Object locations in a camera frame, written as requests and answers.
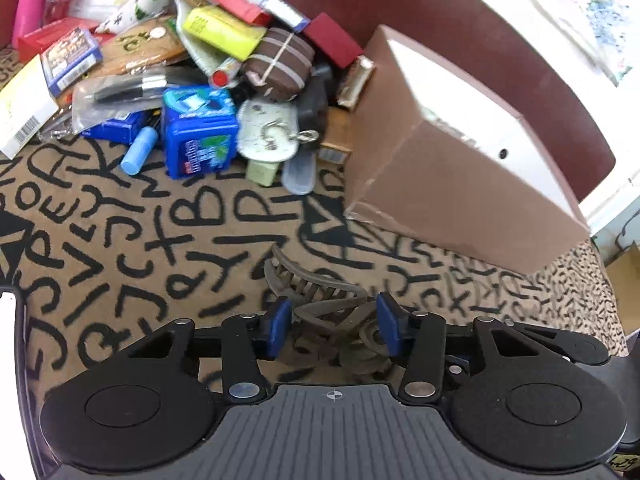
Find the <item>brown pouch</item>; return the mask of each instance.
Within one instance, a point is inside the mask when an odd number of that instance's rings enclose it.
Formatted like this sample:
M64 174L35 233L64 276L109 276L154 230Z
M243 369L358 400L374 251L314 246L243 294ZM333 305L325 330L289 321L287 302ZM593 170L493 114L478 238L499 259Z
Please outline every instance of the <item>brown pouch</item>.
M171 65L188 56L175 32L175 16L140 23L101 45L100 51L102 63L85 78L136 73L155 65ZM71 86L58 97L60 107L71 102L73 91Z
M305 87L314 54L293 32L270 28L244 62L244 74L258 94L276 102L289 101Z

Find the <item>blue tube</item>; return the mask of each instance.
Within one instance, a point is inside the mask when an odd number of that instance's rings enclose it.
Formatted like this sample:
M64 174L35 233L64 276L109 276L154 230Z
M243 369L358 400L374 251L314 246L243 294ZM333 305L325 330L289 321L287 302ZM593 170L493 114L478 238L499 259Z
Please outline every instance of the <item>blue tube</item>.
M151 126L142 128L120 163L122 171L128 175L137 175L140 173L142 165L156 145L156 142L158 142L158 132Z

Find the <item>key ring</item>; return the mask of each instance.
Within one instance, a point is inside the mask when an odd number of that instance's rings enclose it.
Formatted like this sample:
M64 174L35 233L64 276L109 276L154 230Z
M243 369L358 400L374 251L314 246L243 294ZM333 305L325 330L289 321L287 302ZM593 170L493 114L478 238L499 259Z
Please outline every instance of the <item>key ring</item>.
M260 129L260 136L267 143L267 145L266 145L267 150L277 150L278 149L278 147L276 145L276 139L273 136L271 136L270 134L267 133L272 128L280 129L287 136L287 139L289 139L289 140L297 140L298 142L301 142L302 144L305 144L307 142L314 142L315 140L318 140L318 138L320 137L320 134L318 132L316 132L315 130L304 130L303 132L295 134L294 132L291 131L291 128L289 127L289 125L286 122L284 122L281 119L277 119L275 121L271 121L270 123L266 123Z
M304 131L298 133L297 135L295 135L295 138L301 144L306 144L308 142L314 142L315 140L318 140L319 137L320 137L320 134L318 132L316 132L315 130L304 130Z
M266 145L267 150L277 150L278 149L278 145L276 144L275 137L273 137L273 136L271 136L271 135L269 135L267 133L267 131L271 130L272 128L278 128L279 130L283 131L285 136L287 137L287 139L291 139L291 135L292 135L291 128L289 128L289 125L286 122L284 122L283 120L277 119L275 121L271 121L270 123L266 123L260 129L260 136L267 143L267 145Z

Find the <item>yellow package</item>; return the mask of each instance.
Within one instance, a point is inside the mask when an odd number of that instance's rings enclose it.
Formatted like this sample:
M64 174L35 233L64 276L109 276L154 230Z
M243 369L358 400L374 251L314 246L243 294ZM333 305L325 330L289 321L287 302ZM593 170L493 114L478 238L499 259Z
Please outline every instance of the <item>yellow package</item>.
M251 55L267 32L215 6L193 9L182 28L240 61Z

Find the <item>crosshair marking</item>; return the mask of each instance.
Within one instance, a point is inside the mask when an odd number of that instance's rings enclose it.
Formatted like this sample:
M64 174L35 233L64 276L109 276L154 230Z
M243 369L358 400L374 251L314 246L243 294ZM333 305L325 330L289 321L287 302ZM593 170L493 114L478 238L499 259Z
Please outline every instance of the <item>crosshair marking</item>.
M329 397L333 402L335 402L336 400L340 400L342 398L342 392L339 392L338 390L331 390L328 394L326 394L327 397Z

